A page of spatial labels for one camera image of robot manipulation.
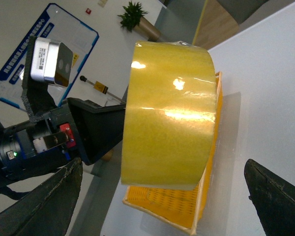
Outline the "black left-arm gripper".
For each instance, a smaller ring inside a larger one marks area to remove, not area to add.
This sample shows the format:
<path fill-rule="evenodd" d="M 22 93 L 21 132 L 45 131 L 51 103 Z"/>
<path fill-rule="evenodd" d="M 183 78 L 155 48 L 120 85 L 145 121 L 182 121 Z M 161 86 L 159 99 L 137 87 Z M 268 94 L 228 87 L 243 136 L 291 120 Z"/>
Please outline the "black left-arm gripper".
<path fill-rule="evenodd" d="M 0 122 L 0 182 L 48 174 L 80 157 L 92 165 L 123 137 L 125 104 L 101 107 L 68 98 L 24 98 L 29 120 L 5 128 Z"/>

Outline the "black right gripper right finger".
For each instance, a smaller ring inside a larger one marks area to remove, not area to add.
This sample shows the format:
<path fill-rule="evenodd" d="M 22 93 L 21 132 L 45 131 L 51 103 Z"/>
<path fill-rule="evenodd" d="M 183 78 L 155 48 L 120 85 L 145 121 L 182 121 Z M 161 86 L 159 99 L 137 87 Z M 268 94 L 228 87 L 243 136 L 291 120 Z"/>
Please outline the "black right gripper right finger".
<path fill-rule="evenodd" d="M 295 236 L 295 186 L 253 159 L 244 166 L 249 199 L 267 236 Z"/>

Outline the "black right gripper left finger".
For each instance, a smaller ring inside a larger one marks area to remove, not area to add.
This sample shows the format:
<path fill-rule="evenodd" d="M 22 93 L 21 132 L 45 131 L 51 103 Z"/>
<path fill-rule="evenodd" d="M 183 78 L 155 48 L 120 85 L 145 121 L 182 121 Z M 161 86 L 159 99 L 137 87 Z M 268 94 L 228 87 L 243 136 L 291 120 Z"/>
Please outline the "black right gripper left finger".
<path fill-rule="evenodd" d="M 67 233 L 83 178 L 75 158 L 0 213 L 0 236 L 63 236 Z"/>

